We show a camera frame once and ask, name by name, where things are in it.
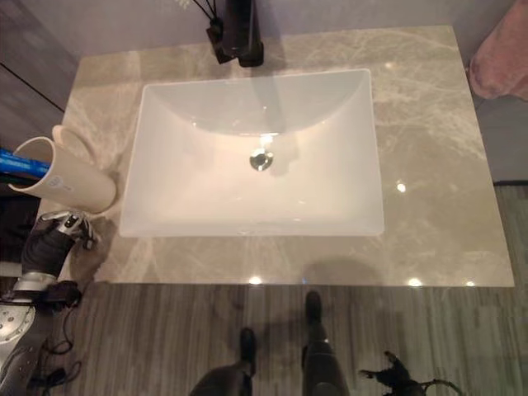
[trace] white cup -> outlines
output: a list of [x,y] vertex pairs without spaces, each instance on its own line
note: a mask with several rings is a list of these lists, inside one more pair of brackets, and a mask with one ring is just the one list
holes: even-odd
[[49,163],[49,171],[32,186],[9,186],[18,192],[54,200],[91,213],[108,208],[116,197],[116,184],[103,172],[75,157],[46,137],[29,139],[14,155]]

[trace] black faucet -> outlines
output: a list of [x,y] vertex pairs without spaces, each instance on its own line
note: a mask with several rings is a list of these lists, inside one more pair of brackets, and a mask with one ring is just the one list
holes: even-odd
[[224,19],[214,16],[207,35],[220,64],[238,58],[243,68],[264,62],[255,0],[225,0]]

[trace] sink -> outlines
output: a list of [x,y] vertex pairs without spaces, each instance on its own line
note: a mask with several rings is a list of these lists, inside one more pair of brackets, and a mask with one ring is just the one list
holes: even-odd
[[122,236],[383,230],[369,70],[145,86]]

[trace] blue toothbrush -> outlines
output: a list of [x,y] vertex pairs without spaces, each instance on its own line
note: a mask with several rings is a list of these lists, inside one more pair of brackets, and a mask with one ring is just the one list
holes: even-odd
[[0,148],[0,172],[26,173],[35,177],[43,177],[50,165],[35,159],[17,157],[7,150]]

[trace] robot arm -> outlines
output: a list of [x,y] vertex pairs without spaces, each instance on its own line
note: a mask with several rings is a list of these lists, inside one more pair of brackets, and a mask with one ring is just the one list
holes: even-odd
[[81,297],[72,281],[57,283],[64,260],[81,240],[96,242],[83,213],[54,212],[37,220],[22,252],[22,277],[0,300],[0,394],[21,395],[51,334],[53,312]]

